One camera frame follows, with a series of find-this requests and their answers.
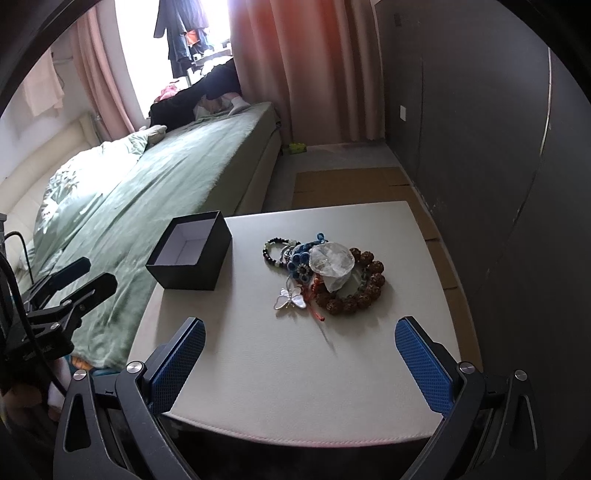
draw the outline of cable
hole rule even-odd
[[[37,339],[35,338],[35,334],[33,333],[33,329],[31,328],[31,324],[29,323],[29,320],[27,318],[27,312],[25,312],[25,306],[22,304],[22,297],[21,297],[21,293],[18,291],[17,279],[14,277],[14,273],[12,272],[12,268],[10,267],[10,263],[8,263],[8,260],[6,260],[6,257],[2,253],[0,253],[0,270],[6,276],[6,280],[8,282],[8,287],[10,288],[15,307],[17,308],[18,316],[21,318],[22,326],[25,329],[25,332],[27,334],[27,338],[29,339],[29,342],[31,342],[31,344],[33,346],[33,350],[35,350],[35,354],[41,359],[41,363],[42,363],[47,375],[49,376],[49,379],[51,380],[51,382],[56,386],[56,388],[59,390],[59,392],[65,397],[67,394],[67,390],[64,388],[64,386],[58,380],[55,373],[53,372],[53,370],[49,366],[47,359],[43,355],[43,352],[41,352],[41,348],[39,347],[39,344],[37,343]]]
[[[27,261],[27,268],[29,269],[29,277],[31,277],[31,286],[35,284],[35,280],[33,280],[33,272],[31,271],[31,264],[29,263],[29,254],[27,252],[27,244],[25,243],[25,239],[22,237],[20,232],[8,232],[4,235],[4,240],[8,240],[12,236],[17,236],[21,239],[22,249],[25,252],[25,260]]]

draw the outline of pink curtain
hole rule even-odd
[[[269,100],[284,142],[384,136],[378,37],[369,0],[228,0],[243,95]]]
[[[78,76],[108,136],[118,140],[134,132],[105,53],[96,7],[72,26],[70,42]]]

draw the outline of gray wall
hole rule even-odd
[[[591,105],[496,0],[376,14],[388,144],[450,251],[485,369],[529,373],[556,478],[591,430]]]

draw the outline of table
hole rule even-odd
[[[156,286],[129,360],[146,360],[188,316],[206,346],[168,416],[214,432],[298,446],[365,446],[430,436],[431,412],[394,345],[397,320],[413,315],[459,360],[435,267],[406,202],[371,203],[226,219],[232,245],[215,291]],[[262,258],[270,238],[311,241],[318,232],[370,250],[387,283],[368,310],[315,320],[276,312],[287,278]]]

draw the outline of white headboard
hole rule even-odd
[[[21,162],[0,184],[0,212],[8,217],[4,231],[18,230],[25,242],[31,240],[35,218],[51,176],[74,155],[99,143],[90,114],[85,113]],[[7,257],[13,269],[21,251],[17,238],[7,241]]]

